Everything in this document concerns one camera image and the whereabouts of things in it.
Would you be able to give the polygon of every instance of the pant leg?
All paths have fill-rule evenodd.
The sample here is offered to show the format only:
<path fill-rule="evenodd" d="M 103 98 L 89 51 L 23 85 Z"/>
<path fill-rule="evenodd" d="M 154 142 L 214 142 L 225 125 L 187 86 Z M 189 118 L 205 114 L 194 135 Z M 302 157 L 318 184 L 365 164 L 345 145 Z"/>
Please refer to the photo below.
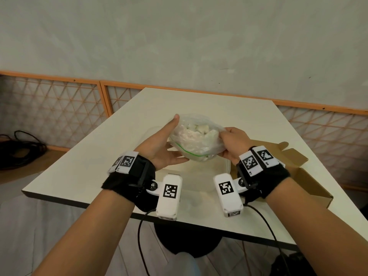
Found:
<path fill-rule="evenodd" d="M 192 255 L 180 252 L 166 265 L 164 276 L 200 276 L 200 269 Z"/>

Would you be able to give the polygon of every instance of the gray wall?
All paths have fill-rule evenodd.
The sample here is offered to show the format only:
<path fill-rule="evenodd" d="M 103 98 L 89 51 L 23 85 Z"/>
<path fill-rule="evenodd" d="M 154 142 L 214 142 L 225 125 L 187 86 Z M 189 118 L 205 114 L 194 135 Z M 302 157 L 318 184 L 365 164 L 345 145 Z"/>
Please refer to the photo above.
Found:
<path fill-rule="evenodd" d="M 0 0 L 0 69 L 367 108 L 368 0 Z"/>

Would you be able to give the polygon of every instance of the black table edge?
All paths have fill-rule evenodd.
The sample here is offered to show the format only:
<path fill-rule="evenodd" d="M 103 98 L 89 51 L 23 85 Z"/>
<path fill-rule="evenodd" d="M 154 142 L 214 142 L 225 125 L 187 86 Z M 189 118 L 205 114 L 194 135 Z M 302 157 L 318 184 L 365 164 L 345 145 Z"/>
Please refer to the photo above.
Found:
<path fill-rule="evenodd" d="M 75 207 L 79 207 L 79 208 L 87 208 L 89 206 L 89 204 L 85 203 L 85 202 L 79 202 L 79 201 L 70 200 L 70 199 L 57 198 L 57 197 L 54 197 L 54 196 L 37 194 L 37 193 L 34 193 L 34 192 L 23 191 L 23 190 L 22 190 L 22 192 L 29 198 L 46 200 L 46 201 L 49 201 L 49 202 L 55 202 L 55 203 L 58 203 L 58 204 L 70 205 L 70 206 L 75 206 Z M 143 218 L 143 216 L 144 216 L 143 214 L 138 214 L 138 213 L 132 213 L 131 214 L 131 218 L 138 219 L 138 220 L 141 220 Z M 163 220 L 163 219 L 160 219 L 158 217 L 153 217 L 153 216 L 149 216 L 149 215 L 146 216 L 145 221 L 160 223 L 160 224 L 172 224 L 172 225 L 175 225 L 175 226 L 186 227 L 186 228 L 190 228 L 190 229 L 193 229 L 193 230 L 203 230 L 203 229 L 205 229 L 205 230 L 214 231 L 215 233 L 220 234 L 224 237 L 229 237 L 229 238 L 233 238 L 233 239 L 248 241 L 248 242 L 252 242 L 252 243 L 258 243 L 258 244 L 262 244 L 262 245 L 266 245 L 266 246 L 277 247 L 276 242 L 273 239 L 250 236 L 250 235 L 240 234 L 240 233 L 235 233 L 235 232 L 228 232 L 226 230 L 219 230 L 219 229 L 216 229 L 216 228 L 199 226 L 199 225 L 190 224 L 190 223 L 184 223 L 184 222 L 178 222 L 178 221 L 168 221 L 168 220 Z M 292 250 L 292 251 L 299 251 L 299 248 L 298 248 L 297 245 L 286 243 L 286 242 L 280 242 L 280 241 L 278 243 L 279 243 L 279 245 L 282 249 L 287 249 L 287 250 Z"/>

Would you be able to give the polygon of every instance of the floor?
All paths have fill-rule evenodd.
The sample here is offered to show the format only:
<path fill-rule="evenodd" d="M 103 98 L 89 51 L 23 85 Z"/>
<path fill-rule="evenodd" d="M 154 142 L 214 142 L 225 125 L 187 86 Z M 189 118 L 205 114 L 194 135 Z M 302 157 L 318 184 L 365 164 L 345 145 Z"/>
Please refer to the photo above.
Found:
<path fill-rule="evenodd" d="M 25 197 L 21 189 L 37 174 L 0 185 L 0 275 L 30 275 L 84 209 Z M 137 245 L 138 220 L 130 219 L 106 275 L 145 275 Z M 141 246 L 150 274 L 161 275 L 172 258 L 143 222 Z M 245 242 L 251 275 L 268 275 L 275 248 Z M 223 238 L 210 254 L 196 259 L 202 275 L 249 275 L 242 242 Z"/>

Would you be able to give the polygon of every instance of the white table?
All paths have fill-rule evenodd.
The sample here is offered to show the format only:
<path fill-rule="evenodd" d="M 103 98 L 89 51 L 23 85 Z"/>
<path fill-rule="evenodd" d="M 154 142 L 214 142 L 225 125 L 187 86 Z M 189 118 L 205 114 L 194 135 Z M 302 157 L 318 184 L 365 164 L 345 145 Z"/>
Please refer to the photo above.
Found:
<path fill-rule="evenodd" d="M 287 141 L 309 158 L 303 167 L 334 197 L 329 209 L 368 240 L 368 221 L 325 169 L 273 102 L 175 90 L 145 88 L 56 163 L 23 189 L 30 197 L 86 208 L 100 192 L 106 171 L 123 151 L 133 150 L 147 129 L 162 126 L 175 113 L 209 116 L 226 127 L 245 130 L 251 139 Z M 267 219 L 283 248 L 294 240 L 264 202 L 253 202 Z M 133 218 L 141 218 L 135 208 Z M 148 220 L 156 221 L 151 213 Z M 250 208 L 223 216 L 216 191 L 182 191 L 178 221 L 183 226 L 213 228 L 223 236 L 274 246 L 262 218 Z"/>

